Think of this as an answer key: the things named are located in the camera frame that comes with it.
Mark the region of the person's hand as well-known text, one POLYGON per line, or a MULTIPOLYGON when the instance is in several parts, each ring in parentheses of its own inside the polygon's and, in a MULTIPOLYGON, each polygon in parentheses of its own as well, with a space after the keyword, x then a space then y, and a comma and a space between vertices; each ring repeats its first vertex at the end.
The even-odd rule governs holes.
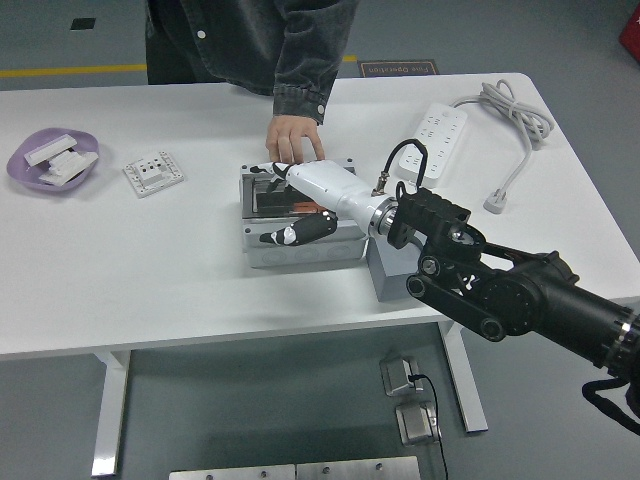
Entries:
POLYGON ((308 139, 316 160, 326 158, 318 123, 308 117, 276 115, 268 126, 265 147, 271 162, 300 164, 304 162, 303 140, 308 139))

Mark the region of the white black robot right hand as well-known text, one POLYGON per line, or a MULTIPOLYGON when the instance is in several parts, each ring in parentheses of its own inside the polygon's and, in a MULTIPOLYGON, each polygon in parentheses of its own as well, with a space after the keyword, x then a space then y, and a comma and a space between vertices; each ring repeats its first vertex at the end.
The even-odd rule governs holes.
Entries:
POLYGON ((301 218, 272 233, 260 235, 262 243, 300 246, 333 234, 338 220, 354 220, 366 235, 389 233, 397 202, 383 188, 370 188, 362 179, 336 162, 322 160, 302 164, 263 163, 250 168, 286 181, 325 210, 301 218))

